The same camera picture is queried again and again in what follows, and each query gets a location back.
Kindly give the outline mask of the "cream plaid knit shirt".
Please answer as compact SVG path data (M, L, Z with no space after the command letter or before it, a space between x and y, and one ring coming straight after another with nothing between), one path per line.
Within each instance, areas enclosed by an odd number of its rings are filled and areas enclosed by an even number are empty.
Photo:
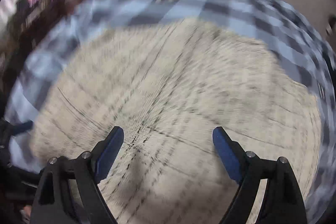
M76 158L125 137L99 187L118 223L218 223L238 188L212 141L223 127L259 157L286 157L303 196L317 169L317 98L259 39L197 19L105 31L50 89L31 150Z

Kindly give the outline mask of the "blue checkered bed sheet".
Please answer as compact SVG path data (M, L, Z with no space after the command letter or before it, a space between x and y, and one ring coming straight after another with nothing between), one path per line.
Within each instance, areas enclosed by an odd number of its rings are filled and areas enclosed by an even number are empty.
M301 13L282 0L85 0L73 15L60 20L27 58L7 102L6 120L23 123L35 119L71 53L104 27L187 17L207 19L262 39L286 73L318 97L322 144L306 202L309 223L317 223L335 193L335 94L330 76L335 52Z

